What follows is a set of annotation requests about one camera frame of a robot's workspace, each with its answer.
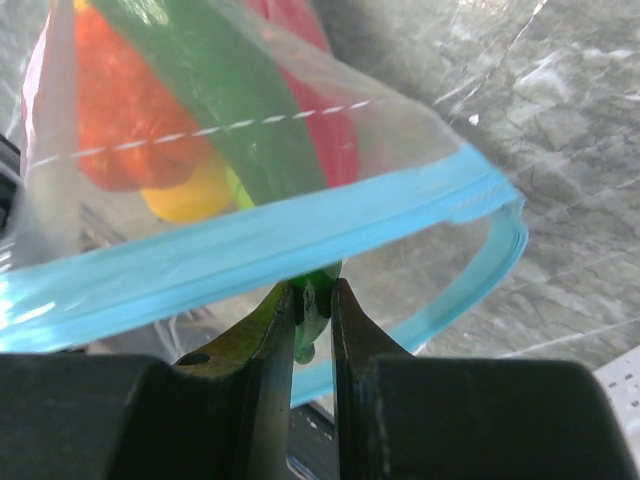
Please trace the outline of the green chili pepper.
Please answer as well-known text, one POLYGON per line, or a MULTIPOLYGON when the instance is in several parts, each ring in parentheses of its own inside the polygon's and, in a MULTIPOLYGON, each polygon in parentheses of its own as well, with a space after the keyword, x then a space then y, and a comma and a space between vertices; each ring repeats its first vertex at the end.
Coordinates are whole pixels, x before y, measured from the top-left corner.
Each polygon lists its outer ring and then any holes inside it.
POLYGON ((327 187, 281 71, 203 1, 88 1, 143 57, 254 205, 327 187))

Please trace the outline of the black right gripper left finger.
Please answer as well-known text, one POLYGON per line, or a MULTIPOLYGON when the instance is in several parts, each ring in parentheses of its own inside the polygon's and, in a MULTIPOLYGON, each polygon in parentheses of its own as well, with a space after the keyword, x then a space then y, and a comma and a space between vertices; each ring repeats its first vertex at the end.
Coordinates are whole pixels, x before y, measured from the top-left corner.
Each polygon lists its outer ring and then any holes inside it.
POLYGON ((295 299, 167 364, 79 353, 1 358, 5 479, 283 479, 295 299))

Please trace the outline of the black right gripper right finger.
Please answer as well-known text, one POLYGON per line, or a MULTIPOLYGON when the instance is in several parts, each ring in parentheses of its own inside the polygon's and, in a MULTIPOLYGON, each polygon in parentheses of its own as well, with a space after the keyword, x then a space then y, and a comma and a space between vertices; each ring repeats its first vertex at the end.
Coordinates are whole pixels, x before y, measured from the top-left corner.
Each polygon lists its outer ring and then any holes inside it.
POLYGON ((605 392, 563 360, 417 357, 332 291, 344 479, 635 479, 605 392))

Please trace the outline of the clear zip top bag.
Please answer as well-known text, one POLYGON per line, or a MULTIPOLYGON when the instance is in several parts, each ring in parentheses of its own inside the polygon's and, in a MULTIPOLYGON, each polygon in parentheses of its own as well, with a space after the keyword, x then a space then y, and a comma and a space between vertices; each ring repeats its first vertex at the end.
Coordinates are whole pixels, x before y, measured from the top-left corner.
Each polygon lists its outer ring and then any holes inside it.
POLYGON ((20 151, 1 234, 1 348, 177 360, 293 280, 331 388, 322 280, 405 348, 564 357, 639 342, 639 5, 308 1, 331 51, 246 1, 203 1, 356 130, 358 179, 177 224, 82 173, 74 4, 1 5, 1 134, 20 151))

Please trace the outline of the green cabbage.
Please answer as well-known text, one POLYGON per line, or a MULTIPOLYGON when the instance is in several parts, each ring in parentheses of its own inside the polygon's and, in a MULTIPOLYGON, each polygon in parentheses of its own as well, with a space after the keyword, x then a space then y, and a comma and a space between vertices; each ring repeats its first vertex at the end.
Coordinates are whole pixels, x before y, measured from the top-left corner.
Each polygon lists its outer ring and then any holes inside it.
POLYGON ((225 170, 225 180, 229 191, 231 192, 233 203, 237 209, 246 210, 254 207, 254 203, 249 197, 239 177, 229 166, 227 166, 225 170))

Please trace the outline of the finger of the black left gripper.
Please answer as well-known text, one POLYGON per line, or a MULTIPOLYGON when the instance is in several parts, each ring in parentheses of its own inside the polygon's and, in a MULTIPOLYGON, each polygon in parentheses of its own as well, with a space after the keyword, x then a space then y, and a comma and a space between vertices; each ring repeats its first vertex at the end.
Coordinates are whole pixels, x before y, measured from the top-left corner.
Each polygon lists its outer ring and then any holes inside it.
POLYGON ((19 191, 23 182, 20 176, 20 151, 4 135, 0 136, 1 167, 1 234, 5 235, 9 228, 11 216, 16 210, 19 191))

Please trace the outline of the red chili pepper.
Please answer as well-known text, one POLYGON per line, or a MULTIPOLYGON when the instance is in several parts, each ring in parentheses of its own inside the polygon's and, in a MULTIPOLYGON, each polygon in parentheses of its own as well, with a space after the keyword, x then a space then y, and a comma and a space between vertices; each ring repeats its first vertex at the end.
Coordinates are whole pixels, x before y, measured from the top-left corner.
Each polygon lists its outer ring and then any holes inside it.
MULTIPOLYGON (((245 5, 258 15, 298 35, 329 53, 331 48, 308 1, 247 0, 245 5)), ((331 187, 344 186, 358 179, 360 168, 356 130, 348 115, 332 112, 332 102, 309 85, 282 70, 306 121, 319 162, 331 187)))

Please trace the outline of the yellow apple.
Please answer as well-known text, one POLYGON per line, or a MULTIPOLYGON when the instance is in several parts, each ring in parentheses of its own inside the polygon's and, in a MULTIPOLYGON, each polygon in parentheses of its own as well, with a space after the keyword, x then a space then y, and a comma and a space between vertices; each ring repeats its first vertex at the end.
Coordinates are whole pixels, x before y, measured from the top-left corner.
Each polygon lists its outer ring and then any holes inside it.
POLYGON ((232 193, 226 181, 226 162, 219 157, 199 163, 191 177, 167 189, 140 191, 151 212, 161 220, 189 224, 227 209, 232 193))

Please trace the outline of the orange tangerine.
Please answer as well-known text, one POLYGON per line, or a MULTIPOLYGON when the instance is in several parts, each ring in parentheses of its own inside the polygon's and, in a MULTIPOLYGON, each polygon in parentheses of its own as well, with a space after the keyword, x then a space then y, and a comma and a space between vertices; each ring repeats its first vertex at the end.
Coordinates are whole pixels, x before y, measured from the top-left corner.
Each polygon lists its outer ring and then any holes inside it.
POLYGON ((77 1, 74 14, 82 172, 106 191, 189 180, 214 155, 196 122, 98 10, 77 1))

